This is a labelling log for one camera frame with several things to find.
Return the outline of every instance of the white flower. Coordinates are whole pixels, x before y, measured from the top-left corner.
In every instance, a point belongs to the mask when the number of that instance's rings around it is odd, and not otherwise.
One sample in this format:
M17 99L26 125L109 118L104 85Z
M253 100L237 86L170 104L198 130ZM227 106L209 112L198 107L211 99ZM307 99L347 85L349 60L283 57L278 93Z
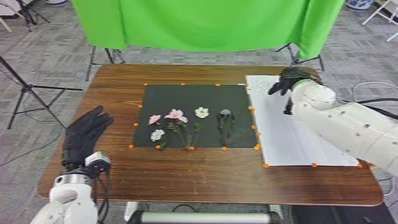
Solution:
M198 108L195 109L195 116L196 116L198 118L203 118L203 117L207 117L207 115L209 115L209 113L207 113L207 108L198 107Z
M164 134L164 131L159 130L159 129L156 129L154 132L152 132L152 134L150 134L150 140L152 140L152 142L161 139L163 134Z

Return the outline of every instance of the pink flower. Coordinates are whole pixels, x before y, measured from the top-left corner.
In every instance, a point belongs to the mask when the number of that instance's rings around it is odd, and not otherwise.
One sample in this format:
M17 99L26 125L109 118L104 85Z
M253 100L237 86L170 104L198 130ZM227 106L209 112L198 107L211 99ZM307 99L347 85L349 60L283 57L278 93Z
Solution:
M148 125L154 124L154 123L157 122L159 118L161 118L161 115L152 115L152 116L148 117Z
M177 119L179 121L182 121L182 123L187 122L187 118L182 117L182 111L175 109L170 110L170 113L168 115L164 115L164 118Z

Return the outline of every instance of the chair leg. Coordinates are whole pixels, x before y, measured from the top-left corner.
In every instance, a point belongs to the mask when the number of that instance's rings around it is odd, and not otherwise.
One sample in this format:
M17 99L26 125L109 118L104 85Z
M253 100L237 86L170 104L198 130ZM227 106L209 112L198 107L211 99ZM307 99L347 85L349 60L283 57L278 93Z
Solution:
M4 21L3 21L1 18L0 18L0 23L3 24L3 28L4 28L4 30L8 31L8 33L12 33L12 30L10 30L8 25L6 25L6 23L4 23Z
M394 35L388 37L386 42L395 38L398 36L398 32L394 33Z
M392 13L392 15L390 15L390 17L388 17L388 23L394 22L395 11L398 11L398 6L395 6L395 8L394 8L394 13Z
M372 14L369 15L369 18L363 20L362 25L369 22L371 18L374 17L374 15L378 14L378 12L381 11L385 5L388 4L390 0L385 1L385 3L381 4L379 8L376 9L376 11L372 12Z

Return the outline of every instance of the wooden table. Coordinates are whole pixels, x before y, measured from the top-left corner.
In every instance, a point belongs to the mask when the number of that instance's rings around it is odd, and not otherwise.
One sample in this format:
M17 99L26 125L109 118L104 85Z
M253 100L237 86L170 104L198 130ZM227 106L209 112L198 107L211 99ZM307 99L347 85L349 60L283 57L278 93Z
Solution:
M100 67L74 118L97 106L115 122L95 150L111 160L109 199L125 201L374 206L381 191L367 169L262 168L251 149L129 149L143 83L234 84L246 74L278 74L278 66L106 65ZM38 182L47 197L60 173L60 145Z

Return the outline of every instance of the black mat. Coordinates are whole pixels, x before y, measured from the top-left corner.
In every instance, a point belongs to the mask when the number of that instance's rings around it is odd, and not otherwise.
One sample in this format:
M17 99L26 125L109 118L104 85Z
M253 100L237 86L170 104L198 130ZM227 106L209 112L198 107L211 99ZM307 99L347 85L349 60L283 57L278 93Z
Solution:
M195 116L195 109L209 109L209 116L200 119ZM251 148L255 142L255 132L251 130L251 115L248 111L248 95L244 87L239 85L148 85L145 87L141 109L138 114L138 127L132 137L134 147L152 147L150 133L156 126L147 125L150 115L164 116L172 109L182 111L187 118L187 130L193 133L193 124L200 124L196 147L221 147L216 114L221 109L228 109L234 114L234 129L227 139L228 148ZM166 147L182 148L175 134L166 130Z

